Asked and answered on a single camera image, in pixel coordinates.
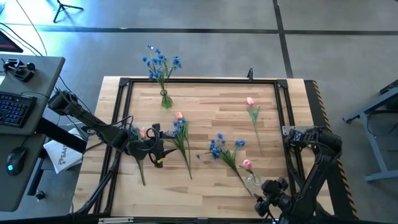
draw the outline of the small glass vase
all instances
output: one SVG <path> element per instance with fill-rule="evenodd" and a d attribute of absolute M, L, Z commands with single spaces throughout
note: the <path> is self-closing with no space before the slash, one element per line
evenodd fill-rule
<path fill-rule="evenodd" d="M 160 95 L 162 95 L 162 106 L 166 109 L 172 107 L 173 100 L 168 96 L 167 90 L 163 89 L 160 91 Z"/>
<path fill-rule="evenodd" d="M 259 175 L 249 175 L 245 178 L 244 184 L 251 192 L 261 190 L 262 178 Z"/>

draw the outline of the wooden table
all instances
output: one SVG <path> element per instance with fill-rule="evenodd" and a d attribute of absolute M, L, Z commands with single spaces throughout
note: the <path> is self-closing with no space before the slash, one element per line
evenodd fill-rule
<path fill-rule="evenodd" d="M 104 77 L 95 115 L 106 123 L 111 122 L 120 77 Z M 305 82 L 288 79 L 290 99 L 297 126 L 311 126 L 313 119 L 308 104 Z M 232 147 L 235 139 L 244 139 L 247 145 L 239 151 L 237 163 L 250 159 L 254 172 L 265 179 L 287 176 L 275 94 L 272 85 L 169 83 L 168 92 L 174 101 L 171 109 L 160 106 L 161 97 L 157 83 L 135 83 L 129 114 L 134 115 L 133 125 L 150 127 L 160 123 L 162 130 L 173 130 L 175 113 L 181 111 L 190 122 L 192 176 L 190 180 L 183 157 L 179 151 L 167 156 L 163 169 L 157 169 L 148 157 L 144 161 L 146 186 L 143 186 L 139 169 L 133 157 L 123 154 L 111 215 L 129 217 L 218 217 L 259 218 L 254 210 L 255 198 L 250 197 L 223 161 L 211 156 L 198 160 L 196 154 L 208 152 L 210 140 L 223 133 Z M 261 106 L 258 118 L 259 136 L 264 156 L 261 157 L 252 121 L 246 111 L 246 98 L 254 98 Z M 283 106 L 285 100 L 281 94 Z M 121 104 L 119 119 L 122 117 Z M 99 142 L 89 140 L 88 147 Z M 165 148 L 172 148 L 169 143 Z M 98 146 L 84 156 L 73 203 L 80 208 L 98 185 L 105 145 Z M 303 165 L 308 174 L 314 156 L 303 150 Z M 105 189 L 104 207 L 108 188 Z M 323 208 L 333 213 L 327 183 L 317 198 Z M 275 217 L 280 210 L 270 207 Z"/>

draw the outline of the gray floor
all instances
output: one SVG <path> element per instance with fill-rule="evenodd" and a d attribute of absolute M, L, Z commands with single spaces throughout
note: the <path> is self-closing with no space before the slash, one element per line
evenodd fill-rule
<path fill-rule="evenodd" d="M 213 28 L 276 29 L 272 0 L 84 0 L 62 1 L 83 6 L 68 9 L 52 23 L 55 0 L 20 0 L 35 24 L 97 28 Z M 280 0 L 285 29 L 290 30 L 398 30 L 398 2 L 394 0 Z M 29 21 L 9 1 L 0 21 L 43 52 Z M 89 107 L 95 109 L 106 75 L 147 75 L 141 61 L 144 46 L 179 55 L 181 76 L 243 77 L 250 67 L 255 77 L 286 77 L 277 34 L 161 34 L 109 32 L 40 32 L 48 55 L 63 56 L 61 76 Z M 379 169 L 357 121 L 341 118 L 377 97 L 397 78 L 398 35 L 286 35 L 295 78 L 316 80 L 333 131 L 342 136 L 343 164 L 363 220 L 398 222 L 398 178 L 373 184 L 364 175 Z M 51 111 L 45 117 L 57 122 Z M 61 124 L 69 123 L 61 119 Z M 14 213 L 0 219 L 44 217 L 69 212 L 77 171 L 46 172 L 40 188 L 48 197 L 36 202 L 25 197 Z"/>

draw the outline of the pink tulip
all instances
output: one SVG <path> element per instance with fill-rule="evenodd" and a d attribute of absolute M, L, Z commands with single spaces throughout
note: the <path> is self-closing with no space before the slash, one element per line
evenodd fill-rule
<path fill-rule="evenodd" d="M 248 105 L 253 105 L 254 100 L 251 97 L 248 97 Z"/>
<path fill-rule="evenodd" d="M 145 128 L 139 130 L 139 134 L 141 135 L 141 138 L 144 139 L 146 137 Z"/>
<path fill-rule="evenodd" d="M 252 169 L 253 165 L 251 163 L 251 161 L 249 159 L 245 159 L 241 165 L 241 167 L 243 167 L 244 169 Z"/>
<path fill-rule="evenodd" d="M 177 113 L 175 114 L 175 117 L 176 117 L 177 119 L 182 119 L 182 118 L 183 118 L 181 112 L 177 112 Z"/>

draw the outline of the computer mouse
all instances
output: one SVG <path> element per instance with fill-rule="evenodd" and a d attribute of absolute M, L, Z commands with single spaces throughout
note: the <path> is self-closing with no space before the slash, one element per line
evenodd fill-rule
<path fill-rule="evenodd" d="M 9 175 L 18 175 L 22 172 L 27 150 L 28 148 L 19 146 L 8 155 L 6 170 Z"/>

